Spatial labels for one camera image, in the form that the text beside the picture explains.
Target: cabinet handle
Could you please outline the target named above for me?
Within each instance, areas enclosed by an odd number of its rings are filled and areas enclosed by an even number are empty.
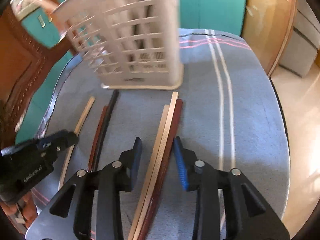
[[[45,27],[45,23],[44,23],[44,21],[43,21],[43,19],[42,19],[42,16],[41,16],[41,15],[39,15],[39,16],[38,16],[38,20],[39,20],[39,22],[40,22],[40,24],[41,24],[42,28],[44,28],[44,27]]]

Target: metal bolt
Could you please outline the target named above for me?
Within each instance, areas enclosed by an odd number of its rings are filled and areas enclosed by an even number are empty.
[[[241,171],[239,169],[232,169],[231,173],[235,176],[239,176],[241,174]]]
[[[112,163],[112,167],[114,168],[120,168],[122,166],[122,163],[120,161],[115,161]]]
[[[85,170],[79,170],[77,171],[77,176],[78,177],[83,177],[87,172]]]
[[[197,166],[197,167],[199,167],[199,168],[203,167],[203,166],[204,166],[204,161],[197,160],[197,161],[195,162],[195,166]]]

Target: tile floor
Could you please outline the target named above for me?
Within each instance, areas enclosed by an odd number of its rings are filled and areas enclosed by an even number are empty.
[[[283,222],[293,237],[320,197],[320,68],[300,78],[278,67],[271,76],[287,123],[291,180]]]

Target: plastic basket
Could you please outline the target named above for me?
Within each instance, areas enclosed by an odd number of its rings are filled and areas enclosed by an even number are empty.
[[[111,89],[174,90],[182,83],[178,0],[65,0],[52,13]]]

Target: table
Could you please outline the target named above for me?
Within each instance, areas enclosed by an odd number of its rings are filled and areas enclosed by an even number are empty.
[[[223,170],[233,166],[241,169],[282,217],[290,178],[288,143],[275,92],[258,59],[242,38],[200,29],[180,30],[180,58],[185,68],[183,84],[177,90],[183,100],[177,136],[184,147],[214,168],[219,168],[220,162]],[[39,134],[73,130],[89,97],[96,98],[79,135],[66,179],[87,168],[100,113],[111,94],[112,90],[101,88],[100,81],[79,55],[62,73]],[[136,186],[131,193],[120,193],[125,239],[163,106],[169,104],[171,95],[171,91],[122,90],[111,117],[99,169],[131,149],[135,137],[140,137],[143,145]],[[33,190],[40,209],[57,192],[64,157],[64,153],[59,155],[55,171]],[[191,239],[195,201],[195,192],[182,190],[171,157],[148,239]]]

